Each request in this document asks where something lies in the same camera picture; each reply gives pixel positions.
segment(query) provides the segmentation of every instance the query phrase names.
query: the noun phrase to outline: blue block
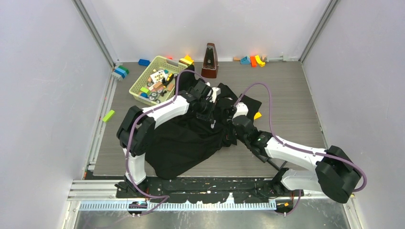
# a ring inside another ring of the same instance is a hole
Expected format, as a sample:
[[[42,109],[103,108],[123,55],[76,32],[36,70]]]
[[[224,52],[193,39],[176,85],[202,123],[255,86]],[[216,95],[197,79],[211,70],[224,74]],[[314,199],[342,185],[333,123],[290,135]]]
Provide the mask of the blue block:
[[[150,61],[144,60],[144,59],[140,59],[140,60],[138,61],[138,64],[139,64],[139,65],[142,65],[142,66],[148,66],[148,65],[150,64]]]
[[[148,98],[148,94],[146,94],[145,92],[142,92],[142,93],[140,94],[140,96],[142,96],[142,97],[144,97],[144,98]]]
[[[241,59],[241,64],[250,64],[250,57],[245,56]]]
[[[125,72],[124,70],[122,70],[122,69],[120,69],[120,68],[116,68],[115,70],[117,70],[117,71],[123,73],[125,76],[128,75],[127,72]]]
[[[123,79],[125,78],[125,75],[122,72],[118,71],[117,69],[115,69],[114,72],[119,74]]]

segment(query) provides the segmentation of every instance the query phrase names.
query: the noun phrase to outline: yellow arch block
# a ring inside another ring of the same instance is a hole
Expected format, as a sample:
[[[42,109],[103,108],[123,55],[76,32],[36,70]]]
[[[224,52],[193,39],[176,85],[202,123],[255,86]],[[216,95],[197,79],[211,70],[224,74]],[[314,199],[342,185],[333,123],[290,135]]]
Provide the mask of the yellow arch block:
[[[263,62],[263,61],[260,59],[260,56],[259,56],[259,55],[255,56],[255,59],[256,59],[257,64],[260,65],[260,67],[264,67],[264,66],[265,66],[266,63]]]

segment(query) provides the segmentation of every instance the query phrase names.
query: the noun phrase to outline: brown metronome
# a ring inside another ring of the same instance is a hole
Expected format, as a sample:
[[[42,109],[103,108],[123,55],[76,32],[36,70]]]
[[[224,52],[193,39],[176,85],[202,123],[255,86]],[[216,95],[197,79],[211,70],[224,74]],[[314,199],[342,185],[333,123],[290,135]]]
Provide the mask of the brown metronome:
[[[216,78],[219,64],[214,43],[207,43],[207,50],[205,51],[202,66],[201,75],[203,77],[211,79]]]

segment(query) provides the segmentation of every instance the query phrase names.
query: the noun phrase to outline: green block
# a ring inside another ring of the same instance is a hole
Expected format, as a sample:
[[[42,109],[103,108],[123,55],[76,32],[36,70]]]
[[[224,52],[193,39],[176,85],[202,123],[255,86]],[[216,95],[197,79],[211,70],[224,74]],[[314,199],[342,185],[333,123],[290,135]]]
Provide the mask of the green block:
[[[149,89],[148,89],[148,88],[145,88],[145,87],[141,87],[141,88],[140,88],[140,91],[141,91],[141,92],[145,92],[145,93],[148,94],[148,95],[149,95],[149,93],[150,93]]]
[[[127,72],[127,74],[129,74],[128,68],[126,68],[126,67],[124,67],[124,66],[122,66],[122,65],[118,66],[118,68],[124,70],[125,72]]]
[[[114,110],[109,111],[108,114],[106,114],[106,116],[104,116],[103,122],[106,123],[106,122],[110,121],[110,119],[112,118],[112,116],[114,116],[114,114],[115,114]]]

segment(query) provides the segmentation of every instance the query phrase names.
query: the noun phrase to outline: basket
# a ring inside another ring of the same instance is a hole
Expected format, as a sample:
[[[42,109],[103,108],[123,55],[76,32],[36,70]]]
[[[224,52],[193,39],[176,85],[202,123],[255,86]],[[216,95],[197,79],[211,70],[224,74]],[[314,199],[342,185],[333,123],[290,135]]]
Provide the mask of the basket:
[[[154,106],[157,105],[158,103],[155,101],[152,101],[150,99],[144,98],[140,96],[138,93],[142,87],[147,87],[148,79],[151,74],[153,74],[153,69],[166,69],[170,73],[179,73],[180,71],[184,70],[187,68],[187,65],[179,62],[174,62],[166,57],[163,56],[157,56],[153,61],[149,64],[149,66],[145,69],[145,71],[140,75],[140,77],[137,79],[137,81],[132,85],[132,87],[129,89],[129,93],[134,96],[134,98],[144,104],[147,104],[149,106]],[[160,96],[158,99],[160,102],[164,102],[174,96],[174,93],[176,92],[176,88],[173,87],[173,89],[170,92],[165,93],[164,96]]]

